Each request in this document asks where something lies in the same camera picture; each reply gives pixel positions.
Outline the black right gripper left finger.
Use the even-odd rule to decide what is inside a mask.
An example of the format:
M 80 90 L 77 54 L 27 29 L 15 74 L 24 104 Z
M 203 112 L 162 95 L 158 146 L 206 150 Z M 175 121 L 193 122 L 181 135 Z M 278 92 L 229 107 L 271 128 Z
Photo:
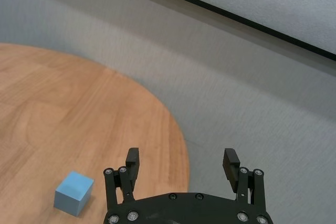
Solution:
M 121 189 L 123 203 L 135 201 L 133 191 L 140 167 L 139 149 L 130 148 L 125 160 L 125 165 L 117 170 L 111 167 L 103 171 L 107 207 L 115 207 L 118 204 L 117 188 Z

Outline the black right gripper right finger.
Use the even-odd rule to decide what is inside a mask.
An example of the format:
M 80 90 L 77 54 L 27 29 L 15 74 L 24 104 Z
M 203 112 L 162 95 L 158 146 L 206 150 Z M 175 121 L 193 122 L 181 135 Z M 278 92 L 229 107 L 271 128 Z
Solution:
M 223 169 L 238 203 L 248 204 L 250 192 L 250 204 L 265 207 L 264 172 L 261 169 L 249 170 L 241 166 L 233 148 L 224 150 Z

